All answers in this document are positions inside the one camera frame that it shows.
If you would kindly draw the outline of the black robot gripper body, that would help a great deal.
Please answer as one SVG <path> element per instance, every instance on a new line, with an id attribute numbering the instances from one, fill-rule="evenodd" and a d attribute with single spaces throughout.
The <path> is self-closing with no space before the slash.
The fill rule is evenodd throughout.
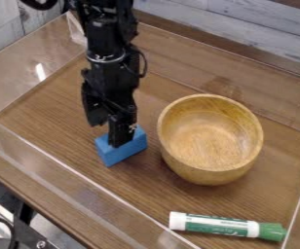
<path id="1" fill-rule="evenodd" d="M 147 73 L 147 60 L 136 46 L 124 49 L 124 57 L 111 63 L 89 62 L 91 68 L 80 71 L 83 81 L 103 92 L 108 112 L 135 108 L 133 90 Z"/>

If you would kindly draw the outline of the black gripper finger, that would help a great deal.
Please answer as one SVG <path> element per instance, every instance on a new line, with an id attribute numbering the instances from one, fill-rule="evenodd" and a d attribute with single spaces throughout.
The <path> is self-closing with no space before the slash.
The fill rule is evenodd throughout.
<path id="1" fill-rule="evenodd" d="M 80 86 L 80 99 L 84 116 L 91 126 L 103 125 L 108 121 L 108 110 L 104 106 L 105 96 L 87 82 Z"/>
<path id="2" fill-rule="evenodd" d="M 136 129 L 136 114 L 133 112 L 117 112 L 108 116 L 108 144 L 119 148 L 132 140 Z"/>

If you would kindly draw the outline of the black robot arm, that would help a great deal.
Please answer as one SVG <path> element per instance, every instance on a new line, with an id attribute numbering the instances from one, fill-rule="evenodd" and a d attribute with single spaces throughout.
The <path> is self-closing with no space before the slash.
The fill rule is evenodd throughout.
<path id="1" fill-rule="evenodd" d="M 117 148 L 132 140 L 136 104 L 132 98 L 147 73 L 143 52 L 131 43 L 137 35 L 132 0 L 65 0 L 76 11 L 85 38 L 80 70 L 80 98 L 89 125 L 108 127 L 108 144 Z"/>

